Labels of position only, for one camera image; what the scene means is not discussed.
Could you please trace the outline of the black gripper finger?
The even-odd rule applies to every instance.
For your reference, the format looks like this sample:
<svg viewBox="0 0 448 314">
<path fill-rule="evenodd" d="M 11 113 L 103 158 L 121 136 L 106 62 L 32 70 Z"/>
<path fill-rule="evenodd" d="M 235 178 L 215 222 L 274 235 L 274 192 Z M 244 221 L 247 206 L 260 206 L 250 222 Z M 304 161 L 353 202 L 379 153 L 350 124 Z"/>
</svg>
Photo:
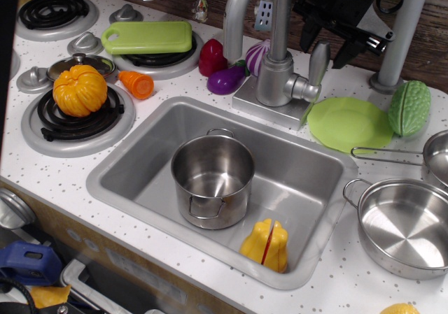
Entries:
<svg viewBox="0 0 448 314">
<path fill-rule="evenodd" d="M 322 21 L 319 16 L 304 17 L 303 20 L 300 47 L 304 52 L 308 52 L 322 29 Z"/>
<path fill-rule="evenodd" d="M 332 67 L 334 69 L 341 69 L 346 66 L 353 59 L 365 51 L 365 44 L 362 41 L 345 41 L 342 47 L 336 54 Z"/>
</svg>

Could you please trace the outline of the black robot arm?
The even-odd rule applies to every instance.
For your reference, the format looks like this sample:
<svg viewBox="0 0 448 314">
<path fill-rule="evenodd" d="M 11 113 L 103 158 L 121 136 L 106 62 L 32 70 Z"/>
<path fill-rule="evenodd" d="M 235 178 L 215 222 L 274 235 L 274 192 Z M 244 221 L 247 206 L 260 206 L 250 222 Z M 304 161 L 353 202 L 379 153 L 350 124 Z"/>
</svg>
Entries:
<svg viewBox="0 0 448 314">
<path fill-rule="evenodd" d="M 334 69 L 341 69 L 367 51 L 380 56 L 396 35 L 377 11 L 395 12 L 403 2 L 382 8 L 381 0 L 297 0 L 293 11 L 304 21 L 300 47 L 307 52 L 320 31 L 326 29 L 344 40 L 333 60 Z"/>
</svg>

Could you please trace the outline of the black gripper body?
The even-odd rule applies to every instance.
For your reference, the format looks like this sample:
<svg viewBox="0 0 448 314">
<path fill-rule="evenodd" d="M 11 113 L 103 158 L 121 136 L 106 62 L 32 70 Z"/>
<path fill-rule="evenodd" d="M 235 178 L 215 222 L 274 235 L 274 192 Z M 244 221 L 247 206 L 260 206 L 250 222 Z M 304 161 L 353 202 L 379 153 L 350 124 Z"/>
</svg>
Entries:
<svg viewBox="0 0 448 314">
<path fill-rule="evenodd" d="M 362 41 L 365 49 L 382 53 L 394 40 L 393 30 L 374 10 L 376 0 L 297 0 L 293 11 L 304 17 L 319 16 L 322 28 L 345 41 Z"/>
</svg>

